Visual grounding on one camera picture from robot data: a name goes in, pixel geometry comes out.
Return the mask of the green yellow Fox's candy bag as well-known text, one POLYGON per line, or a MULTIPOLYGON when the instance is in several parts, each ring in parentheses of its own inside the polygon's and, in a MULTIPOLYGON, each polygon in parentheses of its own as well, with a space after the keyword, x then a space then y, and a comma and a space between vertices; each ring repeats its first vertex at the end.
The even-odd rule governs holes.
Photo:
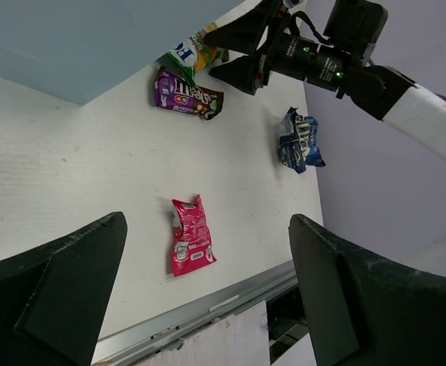
POLYGON ((217 29, 215 23, 211 23, 203 30, 181 42, 166 55, 181 70, 186 80, 194 84, 195 74, 215 60, 223 63, 229 60, 229 51, 221 47, 208 46, 204 42, 204 36, 217 29))

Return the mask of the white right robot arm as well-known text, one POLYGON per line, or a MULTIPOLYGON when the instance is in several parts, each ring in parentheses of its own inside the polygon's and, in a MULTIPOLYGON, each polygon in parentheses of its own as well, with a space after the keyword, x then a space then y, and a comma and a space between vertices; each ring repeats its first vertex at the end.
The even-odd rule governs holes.
POLYGON ((213 67, 210 75, 254 95, 272 73, 348 96, 383 121, 446 160, 446 101, 388 66, 371 62, 387 10, 370 1, 337 1, 325 30, 302 37, 303 11, 282 1, 263 1, 251 11, 204 36, 213 47, 239 57, 213 67))

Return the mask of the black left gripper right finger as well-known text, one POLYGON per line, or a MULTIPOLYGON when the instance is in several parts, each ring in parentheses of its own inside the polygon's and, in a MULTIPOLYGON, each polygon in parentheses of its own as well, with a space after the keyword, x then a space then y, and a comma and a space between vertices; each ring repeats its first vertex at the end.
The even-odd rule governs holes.
POLYGON ((290 249, 316 363, 446 365, 446 277, 394 262, 302 214, 290 249))

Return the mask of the blue snack bag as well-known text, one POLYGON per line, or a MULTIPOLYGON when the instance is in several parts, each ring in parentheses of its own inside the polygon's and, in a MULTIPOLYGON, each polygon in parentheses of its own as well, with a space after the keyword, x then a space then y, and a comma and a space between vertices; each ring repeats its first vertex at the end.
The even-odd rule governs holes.
POLYGON ((320 152, 317 133, 318 121, 314 117, 304 117, 297 108, 289 108, 278 125, 278 154, 281 163, 297 174, 302 174, 308 166, 326 166, 320 152))

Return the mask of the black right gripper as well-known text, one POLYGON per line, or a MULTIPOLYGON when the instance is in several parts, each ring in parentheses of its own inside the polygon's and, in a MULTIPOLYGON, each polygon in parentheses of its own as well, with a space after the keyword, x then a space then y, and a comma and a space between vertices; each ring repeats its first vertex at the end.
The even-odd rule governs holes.
POLYGON ((215 66, 209 75, 248 95, 264 88, 271 72, 336 92, 350 63, 344 51, 283 33, 267 55, 252 56, 279 9, 279 0, 261 1, 236 20, 205 34, 208 46, 250 55, 215 66))

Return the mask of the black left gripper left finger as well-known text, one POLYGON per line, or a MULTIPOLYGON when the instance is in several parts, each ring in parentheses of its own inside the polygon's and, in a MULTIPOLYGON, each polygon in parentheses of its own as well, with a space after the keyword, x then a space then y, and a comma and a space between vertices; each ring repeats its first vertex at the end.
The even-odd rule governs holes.
POLYGON ((91 364, 126 238, 113 212, 0 261, 0 365, 91 364))

